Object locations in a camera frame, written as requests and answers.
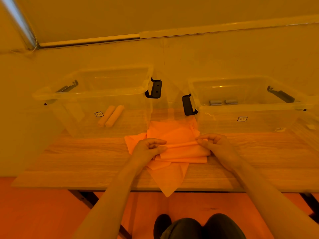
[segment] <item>person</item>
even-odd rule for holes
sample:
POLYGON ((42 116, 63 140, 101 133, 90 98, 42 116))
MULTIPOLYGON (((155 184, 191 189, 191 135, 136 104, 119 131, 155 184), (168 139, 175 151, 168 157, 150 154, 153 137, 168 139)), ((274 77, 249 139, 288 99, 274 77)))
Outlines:
MULTIPOLYGON (((206 134, 196 139, 198 144, 210 149, 219 162, 238 179, 274 238, 319 238, 319 225, 241 158, 227 137, 206 134)), ((106 192, 84 219, 73 239, 117 238, 134 178, 155 155, 167 149, 165 143, 166 141, 155 138, 138 142, 126 165, 118 172, 106 192)), ((154 238, 239 239, 245 238, 245 235, 234 221, 223 214, 213 215, 203 227, 191 218, 171 223, 169 216, 164 214, 155 222, 154 238)))

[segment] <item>forearm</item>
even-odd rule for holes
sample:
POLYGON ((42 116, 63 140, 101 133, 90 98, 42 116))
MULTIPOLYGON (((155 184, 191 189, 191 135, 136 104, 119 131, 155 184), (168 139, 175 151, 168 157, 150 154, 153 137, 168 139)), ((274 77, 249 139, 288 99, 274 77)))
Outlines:
POLYGON ((73 236, 81 238, 116 239, 122 216, 137 169, 130 164, 118 172, 73 236))
POLYGON ((318 238, 319 225, 295 206, 251 165, 243 161, 234 174, 276 239, 318 238))

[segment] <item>hand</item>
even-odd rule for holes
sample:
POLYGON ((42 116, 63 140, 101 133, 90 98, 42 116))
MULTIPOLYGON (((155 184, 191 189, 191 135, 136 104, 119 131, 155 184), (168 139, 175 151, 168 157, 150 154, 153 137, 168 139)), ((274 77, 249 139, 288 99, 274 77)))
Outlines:
POLYGON ((156 138, 140 140, 129 159, 130 166, 134 166, 138 171, 141 170, 154 156, 166 151, 167 147, 159 147, 165 143, 165 140, 156 138))
POLYGON ((199 145, 211 150, 225 169, 234 172, 234 169, 241 165, 242 158, 226 136, 212 133, 199 136, 196 140, 199 145))

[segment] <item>dark pants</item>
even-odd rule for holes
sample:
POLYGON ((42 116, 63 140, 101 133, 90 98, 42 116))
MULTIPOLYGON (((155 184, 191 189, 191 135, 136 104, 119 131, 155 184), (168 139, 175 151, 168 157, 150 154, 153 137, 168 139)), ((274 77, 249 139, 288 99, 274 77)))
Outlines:
POLYGON ((161 239, 245 239, 238 225, 224 214, 211 216, 202 227, 198 221, 183 218, 171 224, 161 239))

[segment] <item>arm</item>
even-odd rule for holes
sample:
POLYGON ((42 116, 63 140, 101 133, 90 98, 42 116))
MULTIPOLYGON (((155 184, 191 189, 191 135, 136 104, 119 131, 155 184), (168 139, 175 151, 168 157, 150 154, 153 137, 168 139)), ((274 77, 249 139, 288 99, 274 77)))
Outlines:
POLYGON ((227 137, 206 134, 197 139, 237 177, 276 239, 319 238, 319 225, 244 161, 227 137))
POLYGON ((118 172, 96 205, 81 223, 73 239, 116 239, 132 182, 143 167, 157 154, 166 150, 160 139, 145 139, 138 142, 129 161, 118 172))

